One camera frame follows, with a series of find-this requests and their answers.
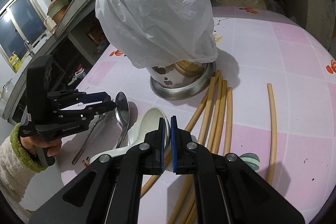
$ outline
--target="dish soap bottle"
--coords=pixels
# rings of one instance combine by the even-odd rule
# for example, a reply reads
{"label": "dish soap bottle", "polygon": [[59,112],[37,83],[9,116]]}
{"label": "dish soap bottle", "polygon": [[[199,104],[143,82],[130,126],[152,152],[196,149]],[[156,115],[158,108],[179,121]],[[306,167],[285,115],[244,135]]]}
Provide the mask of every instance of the dish soap bottle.
{"label": "dish soap bottle", "polygon": [[13,69],[15,71],[18,71],[19,68],[22,65],[22,61],[20,60],[20,58],[15,54],[15,51],[12,53],[13,56],[11,56],[10,58],[8,58],[9,63],[11,64],[11,66],[13,67]]}

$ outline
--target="person's arm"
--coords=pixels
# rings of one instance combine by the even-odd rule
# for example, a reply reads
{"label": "person's arm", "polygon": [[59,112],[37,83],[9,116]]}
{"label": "person's arm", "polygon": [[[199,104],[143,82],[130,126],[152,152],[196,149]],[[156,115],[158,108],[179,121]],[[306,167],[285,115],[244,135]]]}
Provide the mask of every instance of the person's arm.
{"label": "person's arm", "polygon": [[19,124],[0,146],[0,183],[16,202],[23,198],[31,178],[46,169],[35,161],[35,147],[51,147],[48,155],[52,156],[62,144],[61,140],[46,143],[36,136],[20,138],[18,128]]}

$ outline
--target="metal screw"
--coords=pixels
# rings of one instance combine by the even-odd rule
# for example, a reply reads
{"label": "metal screw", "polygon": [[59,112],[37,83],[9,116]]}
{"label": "metal screw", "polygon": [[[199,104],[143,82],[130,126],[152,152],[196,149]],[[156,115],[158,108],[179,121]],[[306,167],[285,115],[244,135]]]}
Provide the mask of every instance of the metal screw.
{"label": "metal screw", "polygon": [[187,148],[189,149],[195,149],[197,147],[197,144],[194,142],[187,143]]}
{"label": "metal screw", "polygon": [[102,163],[104,163],[104,162],[108,162],[109,160],[110,160],[110,157],[109,157],[109,155],[107,155],[107,154],[101,155],[101,156],[99,157],[99,161],[102,162]]}
{"label": "metal screw", "polygon": [[237,160],[237,155],[233,153],[229,153],[226,155],[226,158],[228,161],[236,161]]}
{"label": "metal screw", "polygon": [[140,148],[141,150],[147,150],[149,147],[150,147],[150,146],[149,146],[148,143],[142,143],[142,144],[139,145],[139,148]]}

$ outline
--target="white ceramic spoon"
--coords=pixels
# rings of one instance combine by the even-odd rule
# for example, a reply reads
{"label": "white ceramic spoon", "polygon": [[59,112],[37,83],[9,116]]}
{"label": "white ceramic spoon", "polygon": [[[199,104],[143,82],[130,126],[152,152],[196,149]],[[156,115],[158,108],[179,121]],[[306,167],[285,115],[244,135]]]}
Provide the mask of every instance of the white ceramic spoon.
{"label": "white ceramic spoon", "polygon": [[169,127],[169,122],[164,114],[164,112],[158,108],[158,107],[153,107],[149,109],[146,114],[134,125],[128,130],[128,146],[116,148],[116,149],[111,149],[102,153],[99,153],[95,156],[93,156],[90,159],[90,163],[96,160],[98,157],[104,154],[108,154],[111,157],[116,157],[120,155],[124,155],[127,150],[129,150],[131,147],[138,145],[142,143],[145,139],[145,135],[148,132],[157,130],[159,127],[159,119],[164,118],[166,122],[166,128],[165,128],[165,149],[167,148],[169,142],[170,142],[170,127]]}

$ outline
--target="white plastic bag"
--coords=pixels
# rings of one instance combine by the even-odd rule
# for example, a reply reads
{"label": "white plastic bag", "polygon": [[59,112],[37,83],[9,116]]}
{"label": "white plastic bag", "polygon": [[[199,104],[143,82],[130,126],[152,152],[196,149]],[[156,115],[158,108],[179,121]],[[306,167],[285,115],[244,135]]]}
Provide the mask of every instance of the white plastic bag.
{"label": "white plastic bag", "polygon": [[96,17],[136,68],[218,56],[210,0],[96,0]]}

